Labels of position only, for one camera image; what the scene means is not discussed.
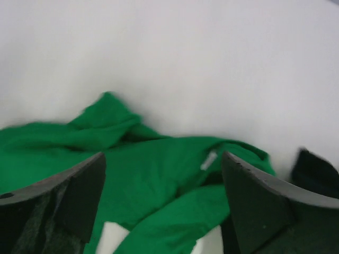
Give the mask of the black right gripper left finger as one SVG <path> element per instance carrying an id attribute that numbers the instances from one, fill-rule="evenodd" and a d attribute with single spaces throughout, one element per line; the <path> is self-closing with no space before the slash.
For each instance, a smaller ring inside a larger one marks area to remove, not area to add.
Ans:
<path id="1" fill-rule="evenodd" d="M 1 194 L 1 253 L 83 253 L 106 177 L 99 152 L 27 187 Z"/>

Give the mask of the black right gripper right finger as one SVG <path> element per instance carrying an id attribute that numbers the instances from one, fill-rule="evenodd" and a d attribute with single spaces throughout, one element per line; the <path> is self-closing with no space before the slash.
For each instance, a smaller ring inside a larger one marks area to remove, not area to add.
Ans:
<path id="1" fill-rule="evenodd" d="M 338 199 L 225 152 L 222 176 L 236 253 L 338 253 Z"/>

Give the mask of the green t shirt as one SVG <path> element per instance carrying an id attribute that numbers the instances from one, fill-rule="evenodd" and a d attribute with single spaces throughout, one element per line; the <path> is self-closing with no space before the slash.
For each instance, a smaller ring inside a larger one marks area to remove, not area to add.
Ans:
<path id="1" fill-rule="evenodd" d="M 274 174 L 269 155 L 259 148 L 216 137 L 160 135 L 113 94 L 104 93 L 69 123 L 2 129 L 1 191 L 103 152 L 106 180 L 85 253 L 96 251 L 105 222 L 129 232 L 116 253 L 190 253 L 229 215 L 221 175 L 225 151 Z"/>

